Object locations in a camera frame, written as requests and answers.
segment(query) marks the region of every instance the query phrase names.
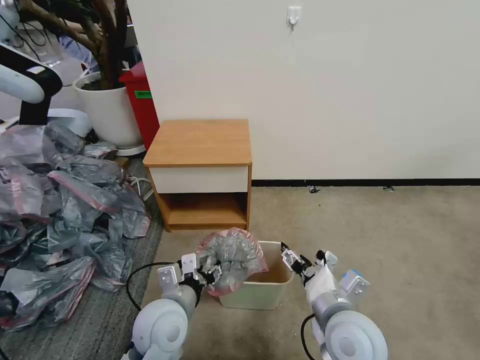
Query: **white drawer front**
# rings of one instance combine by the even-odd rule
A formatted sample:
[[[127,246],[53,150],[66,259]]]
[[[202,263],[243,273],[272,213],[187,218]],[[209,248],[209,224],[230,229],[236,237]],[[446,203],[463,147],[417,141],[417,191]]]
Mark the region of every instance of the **white drawer front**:
[[[248,166],[150,167],[159,194],[246,193]]]

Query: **pink plastic bag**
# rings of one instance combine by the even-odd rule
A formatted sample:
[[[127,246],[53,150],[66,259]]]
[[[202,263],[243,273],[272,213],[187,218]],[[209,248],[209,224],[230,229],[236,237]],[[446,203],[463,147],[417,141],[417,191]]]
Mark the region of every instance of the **pink plastic bag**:
[[[259,242],[237,227],[211,233],[201,241],[196,253],[203,272],[216,264],[221,266],[220,279],[206,287],[215,297],[234,292],[253,274],[269,271]]]

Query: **wooden nightstand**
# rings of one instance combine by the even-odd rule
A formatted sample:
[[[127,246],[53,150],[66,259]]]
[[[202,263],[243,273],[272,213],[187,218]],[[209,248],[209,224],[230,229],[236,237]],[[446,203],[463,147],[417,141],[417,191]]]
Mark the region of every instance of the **wooden nightstand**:
[[[143,164],[165,229],[248,229],[248,120],[165,120]]]

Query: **debris on floor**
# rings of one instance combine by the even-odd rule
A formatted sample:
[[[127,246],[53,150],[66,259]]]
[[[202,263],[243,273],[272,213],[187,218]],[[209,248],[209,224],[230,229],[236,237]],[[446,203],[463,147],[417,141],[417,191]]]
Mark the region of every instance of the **debris on floor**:
[[[112,144],[58,123],[0,135],[0,326],[54,326],[88,283],[115,292],[132,267],[129,239],[150,226]]]
[[[320,189],[316,186],[309,186],[308,191],[310,192],[310,194],[316,194],[320,191]]]

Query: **red trash can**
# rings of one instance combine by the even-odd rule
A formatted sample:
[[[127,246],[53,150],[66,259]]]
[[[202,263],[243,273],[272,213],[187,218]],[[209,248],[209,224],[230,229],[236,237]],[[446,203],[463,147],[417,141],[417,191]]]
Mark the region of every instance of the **red trash can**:
[[[131,108],[140,130],[143,145],[148,150],[159,129],[159,119],[155,111],[144,63],[141,61],[120,77],[130,98]]]

